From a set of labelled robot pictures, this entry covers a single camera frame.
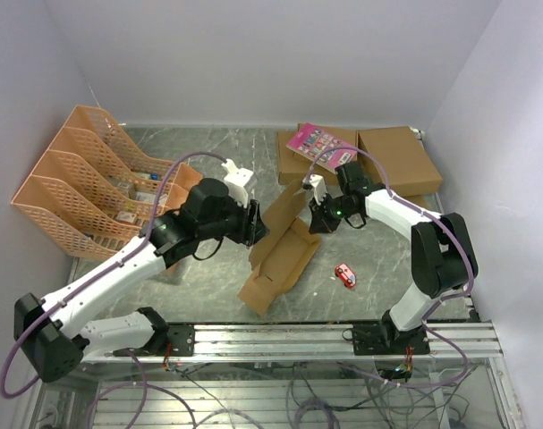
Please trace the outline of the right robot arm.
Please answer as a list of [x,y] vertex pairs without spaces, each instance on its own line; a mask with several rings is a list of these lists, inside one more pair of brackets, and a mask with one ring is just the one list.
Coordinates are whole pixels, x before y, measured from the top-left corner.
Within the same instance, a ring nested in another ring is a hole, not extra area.
[[419,329],[449,296],[468,290],[479,272],[470,234],[457,213],[440,214],[398,196],[382,183],[373,182],[357,162],[335,169],[342,194],[332,197],[324,178],[311,174],[303,188],[313,196],[310,233],[333,233],[342,221],[358,215],[362,228],[368,220],[379,221],[411,244],[412,284],[382,319],[378,337],[387,352],[401,352]]

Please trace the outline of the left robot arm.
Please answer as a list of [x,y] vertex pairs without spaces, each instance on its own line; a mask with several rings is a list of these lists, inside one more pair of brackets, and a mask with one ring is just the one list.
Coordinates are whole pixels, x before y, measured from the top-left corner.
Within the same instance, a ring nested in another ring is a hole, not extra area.
[[204,178],[185,202],[155,218],[113,257],[78,281],[37,299],[20,298],[14,307],[14,337],[40,380],[69,374],[84,358],[122,349],[160,353],[169,324],[151,307],[116,318],[97,314],[139,282],[195,256],[205,240],[230,240],[250,247],[268,233],[259,202],[250,198],[248,171],[222,180]]

